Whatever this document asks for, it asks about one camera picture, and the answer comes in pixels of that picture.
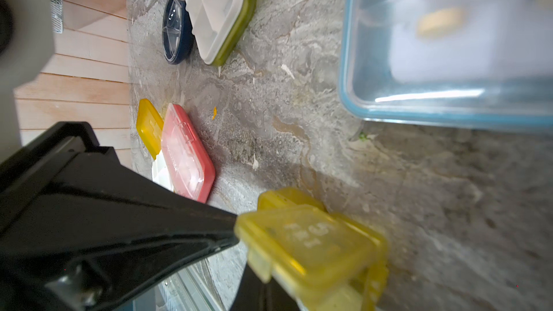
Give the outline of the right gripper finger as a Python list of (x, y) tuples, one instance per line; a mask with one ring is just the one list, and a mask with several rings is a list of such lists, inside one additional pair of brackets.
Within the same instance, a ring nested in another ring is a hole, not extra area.
[(246, 264), (230, 311), (300, 311), (298, 303), (272, 279), (263, 283)]

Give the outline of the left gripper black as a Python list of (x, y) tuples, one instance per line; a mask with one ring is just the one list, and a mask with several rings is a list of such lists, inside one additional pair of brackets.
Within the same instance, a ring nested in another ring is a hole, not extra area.
[(59, 122), (1, 163), (1, 309), (119, 310), (236, 245), (235, 223)]

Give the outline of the small yellow transparent pillbox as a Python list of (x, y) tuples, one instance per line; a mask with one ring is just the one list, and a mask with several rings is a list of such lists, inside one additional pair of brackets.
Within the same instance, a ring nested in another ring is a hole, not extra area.
[(386, 238), (298, 189), (260, 194), (234, 232), (256, 276), (274, 279), (300, 310), (375, 310), (386, 288)]

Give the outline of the pink pillbox clear lid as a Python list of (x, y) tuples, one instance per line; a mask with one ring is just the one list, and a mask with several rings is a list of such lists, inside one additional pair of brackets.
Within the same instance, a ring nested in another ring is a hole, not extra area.
[(205, 204), (215, 181), (215, 167), (191, 119), (180, 105), (171, 103), (167, 107), (161, 151), (174, 191)]

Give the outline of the blue pillbox clear lid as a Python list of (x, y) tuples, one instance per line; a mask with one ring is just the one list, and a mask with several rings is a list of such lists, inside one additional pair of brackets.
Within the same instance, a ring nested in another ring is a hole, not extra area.
[(346, 0), (338, 93), (363, 120), (552, 130), (552, 0)]

